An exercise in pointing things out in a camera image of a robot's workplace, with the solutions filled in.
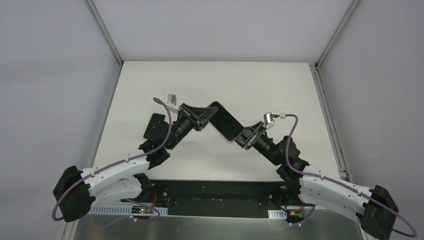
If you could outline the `black smartphone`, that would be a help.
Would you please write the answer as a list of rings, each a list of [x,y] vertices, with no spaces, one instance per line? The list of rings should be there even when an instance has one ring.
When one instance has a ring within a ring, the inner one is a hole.
[[[244,131],[244,126],[234,118],[218,101],[213,101],[208,107],[216,107],[217,111],[209,119],[209,123],[228,142],[234,142]]]

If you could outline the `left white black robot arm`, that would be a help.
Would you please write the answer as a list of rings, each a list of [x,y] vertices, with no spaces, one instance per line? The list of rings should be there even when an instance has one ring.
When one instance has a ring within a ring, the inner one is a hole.
[[[124,157],[109,164],[78,169],[76,165],[64,170],[52,193],[56,204],[54,221],[73,222],[84,217],[92,208],[107,201],[135,199],[147,202],[153,189],[145,173],[166,161],[169,151],[189,132],[202,131],[218,112],[218,107],[193,107],[185,103],[175,108],[154,98],[167,114],[154,113],[143,134],[144,142]]]

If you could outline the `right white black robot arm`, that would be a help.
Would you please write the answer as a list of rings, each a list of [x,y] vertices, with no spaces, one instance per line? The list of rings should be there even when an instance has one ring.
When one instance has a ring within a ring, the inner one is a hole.
[[[261,121],[245,127],[236,143],[245,150],[254,148],[278,167],[288,204],[323,207],[354,221],[376,239],[390,238],[399,208],[386,188],[356,185],[318,169],[300,158],[300,150],[288,136],[274,143]]]

